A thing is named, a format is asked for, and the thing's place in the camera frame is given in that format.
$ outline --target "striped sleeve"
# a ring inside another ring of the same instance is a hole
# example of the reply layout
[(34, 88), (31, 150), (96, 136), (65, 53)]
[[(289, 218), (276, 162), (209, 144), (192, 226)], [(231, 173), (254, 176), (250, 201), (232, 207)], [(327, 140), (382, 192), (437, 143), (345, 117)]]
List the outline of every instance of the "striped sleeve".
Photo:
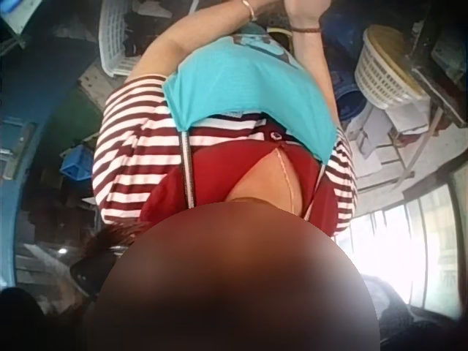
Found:
[(338, 128), (338, 140), (325, 168), (325, 173), (334, 185), (338, 202), (336, 233), (339, 233), (350, 225), (358, 196), (350, 143), (340, 128)]
[(93, 165), (93, 190), (104, 222), (138, 218), (151, 190), (180, 163), (175, 152), (149, 145), (148, 132), (174, 134), (174, 123), (162, 92), (165, 78), (146, 75), (125, 83), (107, 100)]

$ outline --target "person's right arm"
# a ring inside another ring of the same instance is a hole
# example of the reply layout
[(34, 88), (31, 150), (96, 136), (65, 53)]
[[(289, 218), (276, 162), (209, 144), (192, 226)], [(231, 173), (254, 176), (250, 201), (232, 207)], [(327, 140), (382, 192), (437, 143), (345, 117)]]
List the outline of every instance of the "person's right arm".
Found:
[[(284, 4), (292, 27), (318, 29), (319, 18), (329, 8), (330, 2), (331, 0), (285, 0)], [(292, 43), (296, 59), (317, 82), (325, 96), (334, 124), (341, 127), (330, 73), (323, 53), (322, 36), (320, 33), (293, 32)]]

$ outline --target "person's left arm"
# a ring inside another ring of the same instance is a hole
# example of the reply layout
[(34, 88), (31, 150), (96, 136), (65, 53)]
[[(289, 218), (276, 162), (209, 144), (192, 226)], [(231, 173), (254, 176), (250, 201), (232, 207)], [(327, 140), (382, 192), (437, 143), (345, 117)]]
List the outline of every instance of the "person's left arm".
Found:
[[(248, 1), (259, 15), (278, 0)], [(193, 51), (232, 34), (249, 19), (250, 10), (241, 0), (230, 0), (182, 18), (151, 43), (127, 81), (148, 74), (170, 75)]]

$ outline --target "blue door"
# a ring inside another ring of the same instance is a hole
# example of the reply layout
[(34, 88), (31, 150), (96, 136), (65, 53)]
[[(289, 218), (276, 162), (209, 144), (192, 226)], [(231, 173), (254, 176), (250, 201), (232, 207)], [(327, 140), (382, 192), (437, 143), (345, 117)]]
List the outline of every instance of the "blue door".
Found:
[(0, 289), (16, 282), (16, 216), (42, 132), (50, 114), (96, 56), (93, 43), (54, 38), (2, 58)]

